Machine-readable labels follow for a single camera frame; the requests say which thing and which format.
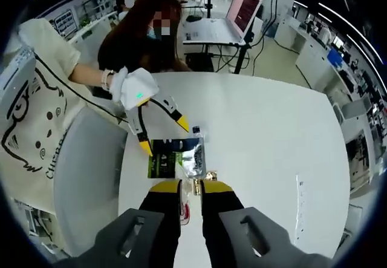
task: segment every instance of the monitor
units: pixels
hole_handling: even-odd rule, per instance
[[[261,4],[262,0],[232,0],[226,19],[241,38],[249,30]]]

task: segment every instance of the white glove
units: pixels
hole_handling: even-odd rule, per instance
[[[126,67],[121,68],[121,70],[118,73],[113,75],[110,88],[109,88],[109,93],[112,94],[113,96],[112,101],[115,103],[119,102],[121,99],[122,83],[127,76],[128,76],[128,69]]]

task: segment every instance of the white table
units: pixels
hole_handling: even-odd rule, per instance
[[[305,230],[297,246],[332,257],[350,197],[343,135],[324,94],[275,80],[226,73],[155,74],[190,127],[206,134],[207,170],[231,185],[245,207],[254,206],[294,240],[296,174],[305,181]],[[162,110],[143,112],[150,139],[187,136]],[[155,180],[148,157],[129,135],[120,179],[119,214],[138,208]],[[210,267],[201,236],[200,198],[190,198],[191,219],[181,228],[175,267]]]

